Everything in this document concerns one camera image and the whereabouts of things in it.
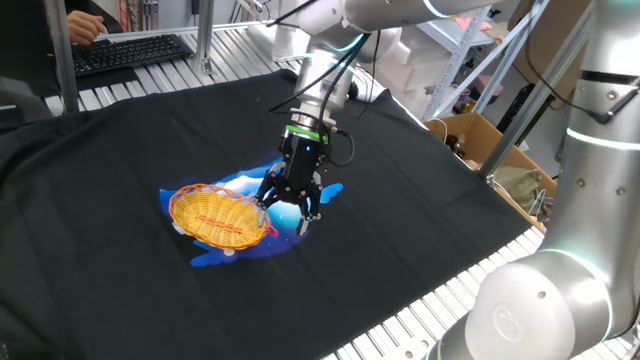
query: metal frame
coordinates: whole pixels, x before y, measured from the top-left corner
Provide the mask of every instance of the metal frame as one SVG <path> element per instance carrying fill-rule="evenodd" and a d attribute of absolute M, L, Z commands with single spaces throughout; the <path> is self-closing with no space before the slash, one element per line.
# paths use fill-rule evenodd
<path fill-rule="evenodd" d="M 592 12 L 593 4 L 587 7 L 580 20 L 578 20 L 578 23 L 569 34 L 569 37 L 562 45 L 562 48 L 560 48 L 545 71 L 543 78 L 546 79 L 551 86 L 555 86 L 560 79 L 562 79 L 565 71 L 586 43 L 589 34 L 588 25 Z M 479 176 L 487 178 L 493 174 L 502 161 L 507 157 L 509 152 L 511 152 L 513 145 L 520 138 L 520 135 L 522 135 L 524 130 L 527 128 L 534 115 L 550 93 L 551 90 L 542 81 L 539 81 L 531 95 L 529 95 L 527 101 L 522 105 L 522 108 L 513 119 L 511 125 L 507 128 L 507 131 L 505 131 L 496 148 L 480 168 L 478 172 Z"/>
<path fill-rule="evenodd" d="M 469 52 L 469 48 L 471 47 L 471 43 L 473 42 L 473 38 L 480 31 L 480 26 L 482 25 L 482 22 L 487 18 L 487 13 L 490 9 L 491 6 L 485 6 L 475 11 L 475 15 L 473 16 L 473 19 L 471 19 L 469 27 L 462 36 L 460 48 L 451 56 L 449 67 L 447 67 L 447 71 L 442 77 L 442 81 L 440 81 L 440 84 L 438 84 L 436 90 L 433 92 L 429 106 L 427 106 L 427 109 L 422 115 L 423 121 L 430 120 L 436 115 L 437 106 L 442 102 L 442 99 L 449 89 L 449 86 L 451 86 L 456 73 L 462 66 L 464 57 Z"/>
<path fill-rule="evenodd" d="M 195 64 L 205 74 L 213 74 L 215 65 L 211 59 L 211 34 L 213 27 L 213 0 L 200 0 L 200 23 L 198 24 L 198 46 Z"/>
<path fill-rule="evenodd" d="M 460 59 L 464 59 L 464 57 L 466 56 L 473 40 L 473 34 L 477 33 L 480 30 L 479 26 L 481 22 L 480 24 L 476 24 L 478 26 L 478 29 L 475 30 L 475 32 L 472 32 L 471 25 L 470 25 L 469 28 L 467 28 L 465 36 L 462 39 L 460 49 L 453 53 L 449 67 L 447 68 L 447 71 L 445 72 L 445 75 L 443 76 L 442 81 L 436 88 L 433 94 L 433 97 L 431 99 L 431 102 L 429 103 L 429 107 L 427 108 L 424 115 L 422 116 L 422 120 L 427 121 L 432 119 L 433 117 L 440 116 L 445 111 L 445 109 L 449 106 L 449 104 L 455 102 L 455 100 L 460 96 L 460 94 L 462 94 L 464 89 L 469 87 L 469 85 L 471 85 L 471 82 L 473 82 L 473 80 L 475 80 L 480 74 L 482 74 L 484 69 L 486 69 L 487 66 L 489 66 L 489 64 L 493 62 L 493 60 L 495 60 L 498 56 L 500 56 L 500 54 L 502 54 L 502 52 L 505 49 L 507 49 L 507 53 L 505 54 L 500 65 L 494 72 L 491 83 L 489 84 L 487 89 L 484 91 L 481 98 L 478 99 L 478 104 L 476 104 L 476 107 L 475 107 L 475 109 L 478 109 L 478 110 L 474 112 L 484 111 L 486 104 L 491 99 L 491 95 L 495 93 L 495 90 L 500 85 L 500 82 L 502 82 L 502 80 L 504 79 L 505 74 L 509 70 L 517 54 L 520 52 L 523 45 L 525 44 L 527 39 L 526 35 L 528 34 L 529 26 L 533 27 L 536 25 L 536 23 L 540 19 L 540 16 L 542 16 L 542 13 L 547 7 L 549 1 L 550 0 L 536 0 L 533 7 L 529 11 L 529 13 L 525 17 L 523 17 L 522 20 L 518 23 L 518 25 L 507 35 L 507 37 L 504 39 L 502 44 L 498 45 L 484 59 L 482 63 L 476 66 L 474 71 L 472 71 L 471 74 L 467 76 L 467 78 L 462 82 L 462 84 L 460 84 L 460 86 L 458 86 L 458 88 L 443 101 L 444 94 L 446 93 L 448 88 L 451 86 L 451 82 L 453 81 L 455 74 L 458 72 L 458 69 L 460 69 L 460 66 L 462 65 L 463 60 L 460 60 Z"/>
<path fill-rule="evenodd" d="M 473 108 L 473 112 L 482 114 L 484 109 L 487 107 L 487 105 L 489 104 L 489 100 L 491 100 L 491 97 L 493 96 L 493 94 L 495 94 L 496 90 L 498 89 L 498 86 L 500 86 L 500 83 L 502 83 L 502 80 L 504 79 L 504 76 L 507 74 L 507 71 L 511 67 L 511 64 L 513 64 L 516 57 L 520 53 L 520 50 L 522 49 L 524 44 L 527 42 L 527 38 L 529 37 L 530 30 L 532 30 L 538 23 L 540 16 L 534 16 L 534 13 L 536 15 L 541 15 L 546 9 L 547 5 L 549 4 L 549 1 L 550 0 L 536 1 L 536 3 L 534 4 L 534 6 L 537 7 L 536 11 L 534 12 L 534 9 L 532 8 L 530 13 L 527 15 L 527 18 L 529 20 L 527 21 L 527 28 L 521 29 L 518 32 L 516 39 L 511 44 L 511 46 L 509 46 L 509 48 L 507 49 L 506 54 L 502 58 L 500 65 L 498 65 L 498 68 L 496 69 L 493 77 L 491 78 L 491 81 L 487 85 L 487 88 L 484 90 L 484 92 L 478 99 L 476 106 Z"/>
<path fill-rule="evenodd" d="M 47 19 L 56 56 L 56 73 L 66 113 L 78 112 L 78 88 L 73 71 L 67 11 L 63 0 L 46 0 Z"/>

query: shelf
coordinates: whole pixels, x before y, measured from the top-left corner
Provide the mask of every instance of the shelf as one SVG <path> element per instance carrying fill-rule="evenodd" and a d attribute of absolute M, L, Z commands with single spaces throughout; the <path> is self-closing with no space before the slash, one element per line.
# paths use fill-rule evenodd
<path fill-rule="evenodd" d="M 455 53 L 460 49 L 462 36 L 465 32 L 458 23 L 451 20 L 431 21 L 418 25 L 418 28 L 425 34 L 431 36 L 432 39 L 452 53 Z M 494 40 L 492 38 L 488 37 L 483 32 L 478 32 L 473 39 L 471 46 L 488 45 L 493 42 Z"/>

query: keyboard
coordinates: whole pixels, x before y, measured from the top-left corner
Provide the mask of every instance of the keyboard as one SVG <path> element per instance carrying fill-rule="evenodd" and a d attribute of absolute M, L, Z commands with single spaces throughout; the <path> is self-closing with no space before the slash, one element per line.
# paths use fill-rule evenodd
<path fill-rule="evenodd" d="M 115 43 L 105 40 L 90 47 L 74 45 L 71 52 L 76 77 L 174 60 L 193 54 L 191 48 L 173 34 Z"/>

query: wicker basket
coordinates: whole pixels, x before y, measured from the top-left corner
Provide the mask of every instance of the wicker basket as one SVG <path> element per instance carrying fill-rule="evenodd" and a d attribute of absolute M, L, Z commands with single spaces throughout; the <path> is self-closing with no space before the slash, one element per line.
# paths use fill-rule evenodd
<path fill-rule="evenodd" d="M 248 197 L 219 186 L 183 187 L 171 197 L 169 213 L 187 235 L 220 249 L 243 250 L 277 236 L 269 216 L 258 226 L 258 208 Z"/>

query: table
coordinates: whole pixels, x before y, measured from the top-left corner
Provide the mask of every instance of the table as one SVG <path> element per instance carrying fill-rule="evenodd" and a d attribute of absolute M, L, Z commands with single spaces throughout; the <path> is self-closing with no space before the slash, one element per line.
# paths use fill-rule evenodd
<path fill-rule="evenodd" d="M 280 69 L 299 72 L 299 61 L 274 63 L 258 50 L 247 36 L 247 24 L 214 27 L 212 57 L 217 66 L 215 74 L 198 74 L 189 61 L 175 60 L 135 69 L 139 81 L 116 84 L 79 93 L 82 111 L 97 110 L 118 101 L 154 93 L 168 93 L 217 83 L 269 74 Z M 196 28 L 171 30 L 195 51 Z M 154 36 L 165 31 L 118 34 L 107 38 L 113 41 Z M 51 111 L 62 113 L 59 97 L 45 99 Z M 451 278 L 435 291 L 425 294 L 394 316 L 364 332 L 336 349 L 325 359 L 370 360 L 423 358 L 444 332 L 473 307 L 475 296 L 484 278 L 497 267 L 528 256 L 542 243 L 544 234 L 531 227 L 493 255 Z M 576 359 L 614 360 L 624 356 L 631 344 L 614 339 L 598 344 Z"/>

